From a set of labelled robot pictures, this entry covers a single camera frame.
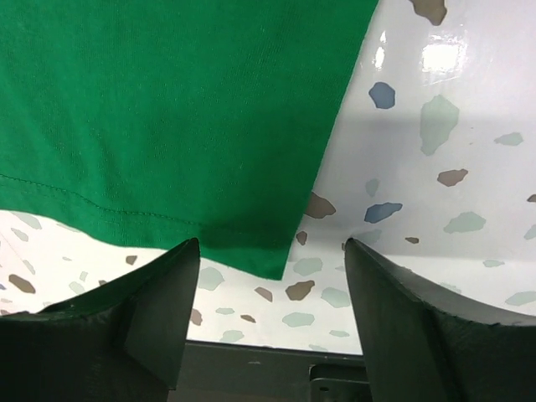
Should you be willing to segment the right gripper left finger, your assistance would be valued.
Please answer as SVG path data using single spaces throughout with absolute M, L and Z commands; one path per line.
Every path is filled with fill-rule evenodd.
M 2 400 L 166 400 L 178 384 L 199 267 L 199 243 L 186 240 L 92 291 L 2 317 Z

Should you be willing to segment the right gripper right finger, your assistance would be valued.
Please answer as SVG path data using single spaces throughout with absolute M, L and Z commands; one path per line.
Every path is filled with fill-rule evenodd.
M 347 240 L 344 265 L 375 401 L 533 401 L 535 318 L 475 301 Z

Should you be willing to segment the green t-shirt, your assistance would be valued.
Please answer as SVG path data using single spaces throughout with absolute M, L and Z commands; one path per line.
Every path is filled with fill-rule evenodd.
M 375 9 L 2 2 L 2 208 L 281 279 Z

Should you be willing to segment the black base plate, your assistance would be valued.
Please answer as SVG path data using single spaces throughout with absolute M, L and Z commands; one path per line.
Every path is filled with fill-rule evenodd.
M 188 341 L 169 401 L 370 401 L 361 356 Z

